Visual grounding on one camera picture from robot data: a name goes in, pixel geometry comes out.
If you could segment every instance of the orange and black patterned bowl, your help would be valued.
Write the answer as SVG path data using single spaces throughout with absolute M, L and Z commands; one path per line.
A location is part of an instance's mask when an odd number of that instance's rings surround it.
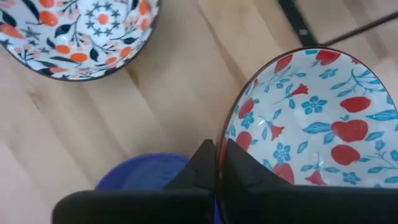
M 0 0 L 0 43 L 46 77 L 94 80 L 140 52 L 159 9 L 160 0 Z

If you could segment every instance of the black bowl rim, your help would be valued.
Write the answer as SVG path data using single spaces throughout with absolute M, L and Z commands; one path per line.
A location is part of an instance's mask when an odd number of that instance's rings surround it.
M 64 81 L 64 82 L 88 82 L 88 81 L 93 81 L 93 80 L 97 80 L 97 79 L 100 79 L 100 78 L 104 78 L 104 77 L 107 77 L 107 76 L 109 76 L 109 75 L 113 75 L 114 73 L 118 72 L 120 69 L 124 68 L 124 67 L 125 67 L 127 64 L 129 64 L 133 59 L 135 59 L 135 57 L 137 57 L 137 56 L 141 53 L 141 51 L 143 50 L 143 48 L 148 44 L 148 42 L 149 42 L 149 40 L 151 39 L 153 33 L 155 32 L 155 29 L 156 29 L 156 27 L 157 27 L 157 23 L 158 23 L 158 20 L 159 20 L 160 12 L 162 11 L 162 10 L 161 10 L 161 9 L 162 9 L 162 3 L 161 3 L 161 2 L 162 2 L 162 0 L 158 0 L 158 3 L 159 3 L 159 12 L 158 12 L 158 14 L 155 16 L 155 19 L 152 21 L 152 24 L 150 25 L 150 26 L 152 27 L 152 32 L 149 34 L 148 39 L 147 39 L 147 41 L 144 43 L 144 45 L 137 51 L 137 53 L 136 53 L 132 58 L 130 58 L 130 60 L 129 60 L 128 62 L 124 63 L 123 65 L 121 65 L 120 67 L 118 67 L 117 69 L 115 69 L 115 71 L 113 71 L 112 73 L 109 73 L 109 74 L 106 74 L 106 75 L 104 74 L 104 75 L 101 75 L 101 76 L 98 76 L 98 77 L 87 78 L 87 79 L 81 79 L 81 80 L 69 80 L 69 79 L 66 79 L 66 78 L 55 78 L 55 77 L 52 77 L 52 76 L 50 76 L 50 75 L 45 75 L 45 74 L 43 74 L 43 73 L 40 73 L 40 72 L 38 72 L 38 71 L 36 71 L 36 70 L 30 68 L 30 67 L 27 66 L 26 64 L 20 62 L 19 59 L 18 59 L 15 55 L 13 55 L 13 54 L 7 49 L 7 47 L 4 47 L 4 46 L 3 46 L 3 48 L 6 49 L 6 51 L 7 51 L 14 59 L 16 59 L 16 60 L 17 60 L 20 64 L 22 64 L 23 66 L 27 67 L 29 70 L 32 70 L 33 72 L 38 73 L 39 75 L 42 75 L 42 76 L 47 77 L 47 78 L 51 78 L 51 79 L 53 79 L 53 80 Z

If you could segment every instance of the blue flower pattern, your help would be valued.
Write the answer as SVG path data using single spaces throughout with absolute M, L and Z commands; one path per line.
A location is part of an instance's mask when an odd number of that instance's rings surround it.
M 278 164 L 283 164 L 284 161 L 290 160 L 290 146 L 284 146 L 282 143 L 278 143 L 277 149 L 274 151 L 273 156 L 278 160 Z
M 336 69 L 326 69 L 325 72 L 319 75 L 322 79 L 327 79 L 329 77 L 334 77 L 336 75 L 338 68 Z
M 343 181 L 346 183 L 356 185 L 356 183 L 361 181 L 361 179 L 356 176 L 355 172 L 350 172 L 350 173 L 343 172 Z
M 254 118 L 253 118 L 253 111 L 252 111 L 250 113 L 245 113 L 243 115 L 243 120 L 242 120 L 241 125 L 243 127 L 245 127 L 246 129 L 249 129 L 250 124 L 252 124 L 253 122 L 254 122 Z
M 305 109 L 305 114 L 308 115 L 313 111 L 316 113 L 321 113 L 323 111 L 322 106 L 327 103 L 327 100 L 319 100 L 317 96 L 313 96 L 310 98 L 310 101 L 306 101 L 301 104 L 301 107 Z

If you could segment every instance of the ceramic bowl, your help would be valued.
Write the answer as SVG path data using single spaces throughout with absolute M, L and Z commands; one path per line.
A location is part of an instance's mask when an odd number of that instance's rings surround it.
M 1 0 L 0 43 L 46 77 L 97 79 L 137 55 L 159 7 L 159 0 Z
M 368 67 L 337 50 L 275 58 L 245 86 L 224 130 L 220 158 L 231 138 L 291 184 L 398 187 L 391 97 Z

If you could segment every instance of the red apple pattern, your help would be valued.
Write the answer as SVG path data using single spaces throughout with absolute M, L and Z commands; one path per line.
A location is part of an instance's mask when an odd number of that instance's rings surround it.
M 276 164 L 272 169 L 272 171 L 280 178 L 286 180 L 291 184 L 294 184 L 293 170 L 289 164 L 287 163 Z
M 338 164 L 344 166 L 350 165 L 361 157 L 353 147 L 343 144 L 335 146 L 331 150 L 331 156 Z
M 247 131 L 242 131 L 238 134 L 236 138 L 236 143 L 241 146 L 242 149 L 244 149 L 245 151 L 247 151 L 247 149 L 249 148 L 251 141 L 252 137 Z
M 247 99 L 243 104 L 241 109 L 239 110 L 238 113 L 238 118 L 242 119 L 244 114 L 250 113 L 250 111 L 253 109 L 254 106 L 254 101 L 252 98 Z
M 320 50 L 317 56 L 315 57 L 315 60 L 317 60 L 317 62 L 319 62 L 320 65 L 325 66 L 337 60 L 339 56 L 340 53 L 338 52 L 333 52 L 330 50 Z
M 365 110 L 371 104 L 371 100 L 365 96 L 356 96 L 343 100 L 340 106 L 350 113 L 357 113 Z
M 282 59 L 279 59 L 279 61 L 276 63 L 274 73 L 282 71 L 293 59 L 293 55 L 290 54 Z
M 337 121 L 331 124 L 331 130 L 345 142 L 362 141 L 368 133 L 368 124 L 360 119 Z

